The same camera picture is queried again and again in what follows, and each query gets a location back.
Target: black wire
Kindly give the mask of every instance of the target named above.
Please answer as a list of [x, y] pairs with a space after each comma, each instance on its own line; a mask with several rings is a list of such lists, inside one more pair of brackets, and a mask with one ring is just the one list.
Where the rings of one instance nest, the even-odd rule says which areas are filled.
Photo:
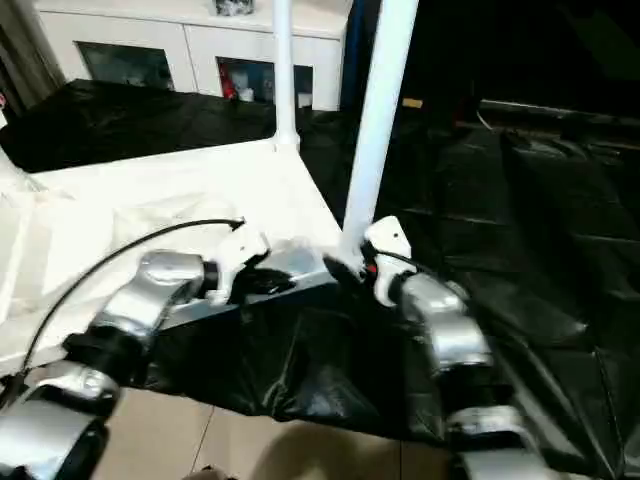
[[384, 250], [376, 250], [375, 253], [377, 255], [384, 255], [385, 257], [391, 257], [391, 258], [395, 258], [396, 260], [401, 260], [401, 261], [403, 261], [405, 263], [408, 263], [409, 265], [411, 265], [413, 267], [416, 267], [418, 269], [418, 271], [420, 271], [422, 273], [426, 273], [427, 275], [431, 275], [434, 278], [440, 278], [440, 275], [438, 275], [436, 272], [431, 270], [429, 267], [424, 266], [420, 262], [414, 260], [413, 258], [405, 257], [404, 255], [400, 255], [399, 253], [386, 252]]
[[27, 369], [29, 368], [29, 364], [31, 363], [31, 358], [33, 357], [33, 352], [35, 351], [35, 348], [38, 345], [38, 341], [40, 340], [42, 333], [51, 322], [51, 319], [54, 317], [54, 315], [60, 309], [60, 307], [64, 304], [64, 302], [66, 302], [67, 299], [78, 289], [78, 287], [80, 287], [85, 281], [87, 281], [91, 276], [93, 276], [98, 270], [100, 270], [106, 264], [113, 261], [115, 258], [119, 257], [123, 253], [131, 250], [132, 248], [135, 248], [139, 245], [142, 245], [143, 243], [148, 242], [149, 240], [153, 240], [154, 238], [161, 237], [163, 235], [166, 235], [167, 233], [171, 233], [176, 230], [183, 230], [185, 228], [198, 227], [201, 225], [228, 225], [233, 230], [235, 230], [236, 228], [241, 226], [243, 223], [244, 223], [243, 221], [238, 221], [238, 220], [210, 219], [210, 220], [193, 220], [190, 222], [179, 223], [177, 225], [171, 225], [169, 227], [160, 229], [156, 232], [149, 233], [144, 237], [138, 238], [137, 240], [134, 240], [133, 242], [124, 245], [123, 247], [119, 248], [118, 250], [115, 250], [114, 252], [110, 253], [109, 255], [104, 257], [102, 260], [100, 260], [98, 263], [93, 265], [89, 270], [87, 270], [84, 274], [82, 274], [82, 276], [80, 276], [75, 282], [73, 282], [69, 286], [69, 288], [67, 288], [67, 290], [65, 290], [62, 296], [60, 296], [60, 298], [56, 301], [56, 303], [53, 304], [49, 312], [45, 315], [44, 319], [38, 326], [36, 333], [31, 339], [31, 343], [29, 344], [27, 353], [25, 354], [24, 359], [22, 360], [22, 366], [20, 367], [20, 370], [18, 371], [18, 373], [16, 373], [11, 386], [7, 387], [10, 390], [7, 392], [6, 396], [3, 395], [4, 401], [2, 402], [2, 404], [0, 404], [0, 408], [4, 407], [5, 405], [12, 404], [20, 394], [20, 388], [26, 377]]

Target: red object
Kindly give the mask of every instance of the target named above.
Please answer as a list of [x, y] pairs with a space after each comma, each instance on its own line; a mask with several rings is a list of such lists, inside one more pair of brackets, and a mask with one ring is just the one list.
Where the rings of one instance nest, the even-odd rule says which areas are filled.
[[233, 86], [233, 82], [229, 77], [229, 70], [224, 63], [218, 65], [220, 69], [220, 85], [222, 86], [222, 96], [226, 99], [232, 99], [238, 97], [238, 92]]

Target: robotic arm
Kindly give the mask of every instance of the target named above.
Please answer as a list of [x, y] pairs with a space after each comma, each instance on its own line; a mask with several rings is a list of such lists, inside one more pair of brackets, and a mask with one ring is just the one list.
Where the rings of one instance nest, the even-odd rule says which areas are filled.
[[205, 282], [197, 255], [146, 254], [68, 354], [0, 418], [0, 478], [88, 479], [108, 440], [105, 422], [164, 318]]
[[366, 239], [374, 251], [374, 292], [383, 305], [399, 307], [422, 331], [439, 387], [444, 428], [454, 453], [452, 480], [550, 480], [551, 472], [513, 405], [513, 387], [496, 367], [465, 292], [399, 259], [411, 247], [395, 217], [372, 225]]
[[[91, 477], [108, 441], [105, 422], [171, 310], [199, 294], [225, 303], [235, 274], [248, 260], [266, 255], [261, 236], [242, 227], [234, 235], [242, 241], [223, 246], [224, 258], [216, 262], [168, 251], [142, 258], [133, 279], [107, 301], [87, 331], [67, 338], [66, 358], [50, 365], [0, 416], [0, 478]], [[440, 387], [446, 432], [457, 453], [453, 478], [548, 480], [510, 403], [513, 389], [496, 382], [491, 350], [461, 289], [416, 273], [403, 260], [411, 246], [394, 217], [372, 225], [366, 239], [378, 252], [376, 298], [399, 307], [424, 333], [431, 364], [426, 373]]]

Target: floor tile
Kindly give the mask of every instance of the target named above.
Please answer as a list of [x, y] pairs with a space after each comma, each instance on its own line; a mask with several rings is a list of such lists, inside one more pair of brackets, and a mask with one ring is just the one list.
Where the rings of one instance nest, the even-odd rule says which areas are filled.
[[238, 480], [399, 480], [398, 442], [216, 409], [196, 466]]
[[446, 480], [446, 451], [412, 442], [402, 442], [401, 448], [402, 480]]
[[180, 480], [191, 472], [212, 407], [127, 390], [93, 480]]

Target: black tarp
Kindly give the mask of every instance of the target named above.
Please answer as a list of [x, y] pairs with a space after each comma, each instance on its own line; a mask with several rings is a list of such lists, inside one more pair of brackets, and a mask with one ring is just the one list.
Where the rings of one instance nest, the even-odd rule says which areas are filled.
[[[74, 82], [0, 131], [30, 172], [263, 138], [271, 107]], [[342, 217], [354, 117], [300, 112], [301, 154]], [[401, 111], [378, 216], [471, 292], [554, 468], [640, 477], [638, 153], [485, 131], [438, 135]], [[149, 388], [248, 415], [442, 445], [416, 332], [370, 294], [324, 287], [164, 332]]]

